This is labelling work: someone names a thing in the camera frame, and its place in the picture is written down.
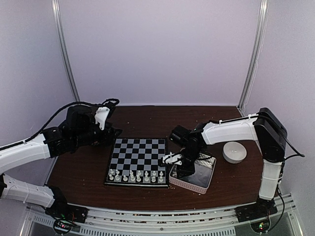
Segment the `pink plastic basket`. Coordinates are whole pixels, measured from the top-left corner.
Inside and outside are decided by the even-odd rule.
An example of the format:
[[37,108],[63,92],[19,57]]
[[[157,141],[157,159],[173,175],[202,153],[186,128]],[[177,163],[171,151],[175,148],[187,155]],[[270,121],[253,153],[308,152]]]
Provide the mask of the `pink plastic basket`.
[[198,194],[205,194],[210,186],[216,162],[217,159],[210,153],[200,153],[194,163],[195,172],[189,176],[180,175],[180,165],[174,164],[169,173],[169,183]]

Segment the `black white chessboard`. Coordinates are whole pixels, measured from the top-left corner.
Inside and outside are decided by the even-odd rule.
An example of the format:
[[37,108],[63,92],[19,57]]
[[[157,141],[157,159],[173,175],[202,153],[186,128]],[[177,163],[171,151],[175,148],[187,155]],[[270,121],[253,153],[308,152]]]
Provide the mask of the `black white chessboard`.
[[[167,140],[165,138],[117,138],[109,159],[107,173],[104,178],[105,185],[117,186],[139,186],[139,187],[168,187],[168,168],[159,166],[158,160],[166,155]],[[114,170],[111,174],[114,179],[110,180],[110,169]],[[116,181],[116,170],[120,170],[120,180]],[[130,180],[129,171],[134,173],[135,181]],[[141,182],[137,182],[137,171],[142,172]],[[144,181],[145,172],[148,172],[149,182]],[[151,182],[152,171],[156,171],[156,182]],[[159,173],[163,172],[164,181],[159,183]]]

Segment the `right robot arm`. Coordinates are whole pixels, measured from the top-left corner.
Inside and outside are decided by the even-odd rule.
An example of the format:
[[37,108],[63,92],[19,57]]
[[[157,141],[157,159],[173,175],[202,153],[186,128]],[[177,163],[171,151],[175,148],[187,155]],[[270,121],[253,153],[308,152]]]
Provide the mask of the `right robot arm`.
[[170,133],[169,139],[180,147],[161,158],[163,164],[176,165],[177,175],[188,177],[194,174],[194,164],[200,154],[210,147],[221,144],[225,159],[248,158],[245,143],[253,143],[262,157],[261,184],[252,212],[264,216],[274,204],[274,197],[283,174],[287,130],[268,108],[257,113],[228,120],[209,120],[193,129],[181,125]]

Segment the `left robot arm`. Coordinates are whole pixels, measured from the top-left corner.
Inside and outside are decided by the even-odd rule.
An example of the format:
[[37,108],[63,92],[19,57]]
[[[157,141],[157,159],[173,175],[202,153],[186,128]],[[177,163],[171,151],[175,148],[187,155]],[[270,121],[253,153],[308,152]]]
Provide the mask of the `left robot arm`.
[[73,210],[59,188],[30,184],[6,174],[33,161],[74,153],[80,147],[111,145],[122,132],[107,121],[116,108],[111,100],[95,105],[74,102],[62,108],[67,114],[59,126],[44,125],[31,137],[0,148],[0,197],[35,204],[50,215],[67,218]]

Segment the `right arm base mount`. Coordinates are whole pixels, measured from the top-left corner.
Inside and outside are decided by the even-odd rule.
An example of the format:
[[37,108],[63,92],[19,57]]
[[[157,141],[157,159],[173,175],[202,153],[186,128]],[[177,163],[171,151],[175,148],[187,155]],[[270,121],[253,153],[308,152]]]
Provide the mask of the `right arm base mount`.
[[271,229],[270,215],[277,213],[274,199],[266,200],[257,197],[252,204],[238,206],[235,213],[238,222],[250,221],[251,229],[258,234],[266,234]]

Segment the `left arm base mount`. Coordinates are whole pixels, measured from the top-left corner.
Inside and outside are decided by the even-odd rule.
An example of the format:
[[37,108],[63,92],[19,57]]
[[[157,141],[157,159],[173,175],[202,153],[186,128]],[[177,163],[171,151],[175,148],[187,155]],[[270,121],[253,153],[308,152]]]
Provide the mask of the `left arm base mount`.
[[58,235],[68,234],[77,223],[85,223],[88,209],[71,205],[66,199],[56,199],[50,207],[42,207],[45,213],[54,219],[53,230]]

